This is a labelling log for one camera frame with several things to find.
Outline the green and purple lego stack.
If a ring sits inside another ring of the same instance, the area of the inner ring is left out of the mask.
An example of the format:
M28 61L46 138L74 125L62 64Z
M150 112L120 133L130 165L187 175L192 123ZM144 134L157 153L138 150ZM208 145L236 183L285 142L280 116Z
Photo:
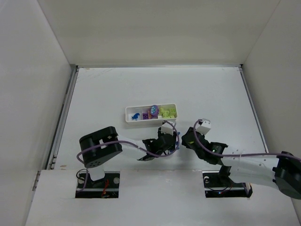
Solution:
M143 113L143 119L147 120L148 119L148 114L147 113Z

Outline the purple round flower lego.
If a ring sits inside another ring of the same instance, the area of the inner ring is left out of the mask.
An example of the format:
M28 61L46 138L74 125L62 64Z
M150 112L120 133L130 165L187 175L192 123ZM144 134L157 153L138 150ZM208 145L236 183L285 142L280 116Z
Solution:
M157 117L159 114L159 107L157 105L153 105L150 108L150 113L151 113L152 117Z

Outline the blue lego arch cluster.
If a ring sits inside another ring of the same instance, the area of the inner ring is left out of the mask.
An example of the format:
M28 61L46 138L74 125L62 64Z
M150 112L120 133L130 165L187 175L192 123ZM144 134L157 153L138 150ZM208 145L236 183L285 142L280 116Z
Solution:
M131 116L131 119L132 119L133 121L138 121L138 120L140 120L140 113L135 113L135 114L133 114L133 115Z

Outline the light green lego brick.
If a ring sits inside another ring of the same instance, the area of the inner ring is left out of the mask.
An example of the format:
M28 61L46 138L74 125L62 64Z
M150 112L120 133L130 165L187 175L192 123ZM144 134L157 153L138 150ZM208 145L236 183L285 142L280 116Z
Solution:
M170 108L169 109L169 115L170 116L175 116L176 115L176 109L175 108Z

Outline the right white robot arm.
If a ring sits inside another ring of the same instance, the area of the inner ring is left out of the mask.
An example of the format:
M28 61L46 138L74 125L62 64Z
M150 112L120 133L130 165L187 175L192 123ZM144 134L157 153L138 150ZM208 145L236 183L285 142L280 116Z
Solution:
M301 198L301 160L289 152L243 154L227 144L208 142L193 127L182 136L182 145L199 159L219 165L223 182L269 186L291 198Z

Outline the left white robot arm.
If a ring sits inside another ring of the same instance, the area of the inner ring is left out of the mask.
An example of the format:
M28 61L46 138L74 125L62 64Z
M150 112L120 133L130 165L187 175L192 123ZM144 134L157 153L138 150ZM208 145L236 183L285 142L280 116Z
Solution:
M80 153L77 159L83 163L87 176L93 182L103 180L103 164L125 153L137 161L165 158L179 148L179 132L174 124L163 123L158 128L157 138L134 140L121 136L113 126L85 135L79 139Z

